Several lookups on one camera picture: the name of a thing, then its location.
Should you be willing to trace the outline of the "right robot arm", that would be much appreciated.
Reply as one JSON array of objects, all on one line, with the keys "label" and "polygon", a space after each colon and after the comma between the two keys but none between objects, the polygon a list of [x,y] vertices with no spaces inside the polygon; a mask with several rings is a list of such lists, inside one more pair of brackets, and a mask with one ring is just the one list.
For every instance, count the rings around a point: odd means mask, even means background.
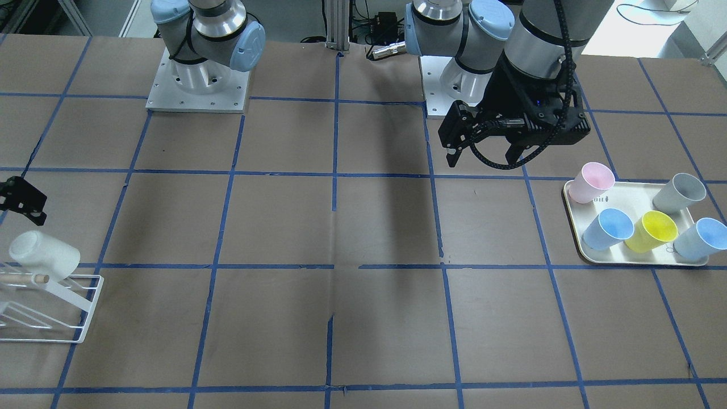
[{"label": "right robot arm", "polygon": [[147,108],[185,113],[241,113],[249,72],[264,52],[264,26],[241,1],[153,1],[166,52]]}]

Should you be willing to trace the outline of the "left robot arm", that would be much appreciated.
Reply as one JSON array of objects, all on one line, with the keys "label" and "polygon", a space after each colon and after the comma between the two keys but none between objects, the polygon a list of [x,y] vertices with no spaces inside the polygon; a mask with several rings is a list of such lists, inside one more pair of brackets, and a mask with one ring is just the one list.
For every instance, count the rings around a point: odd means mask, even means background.
[{"label": "left robot arm", "polygon": [[589,135],[576,61],[613,3],[413,1],[404,18],[407,52],[451,57],[486,76],[472,102],[456,97],[438,129],[449,166],[469,149],[498,170],[524,166],[551,145]]}]

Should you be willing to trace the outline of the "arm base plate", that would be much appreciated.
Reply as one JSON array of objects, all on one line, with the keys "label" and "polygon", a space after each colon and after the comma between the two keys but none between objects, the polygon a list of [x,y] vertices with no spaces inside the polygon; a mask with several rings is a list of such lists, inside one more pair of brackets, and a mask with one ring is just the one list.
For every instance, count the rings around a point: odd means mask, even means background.
[{"label": "arm base plate", "polygon": [[477,106],[491,73],[471,73],[461,68],[454,57],[421,56],[421,83],[429,118],[444,118],[454,101]]},{"label": "arm base plate", "polygon": [[164,50],[145,106],[158,112],[243,114],[249,76],[211,60],[185,65]]}]

